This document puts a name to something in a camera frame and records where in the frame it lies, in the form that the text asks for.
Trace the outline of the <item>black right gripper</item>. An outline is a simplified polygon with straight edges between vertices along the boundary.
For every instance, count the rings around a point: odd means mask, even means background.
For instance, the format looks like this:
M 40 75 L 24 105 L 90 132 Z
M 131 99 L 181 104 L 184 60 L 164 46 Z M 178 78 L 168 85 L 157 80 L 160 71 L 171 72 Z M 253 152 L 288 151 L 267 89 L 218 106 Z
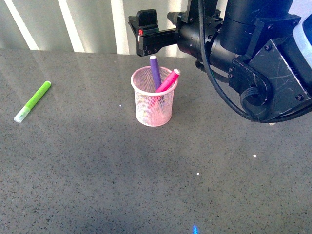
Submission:
M 216 0 L 205 0 L 204 7 L 205 42 L 211 47 L 222 25 L 222 18 Z M 140 10 L 136 16 L 128 17 L 128 24 L 137 37 L 136 54 L 140 57 L 149 56 L 158 53 L 163 47 L 177 44 L 182 52 L 200 58 L 198 1 L 188 1 L 186 11 L 169 12 L 167 18 L 176 26 L 176 30 L 159 31 L 155 9 Z

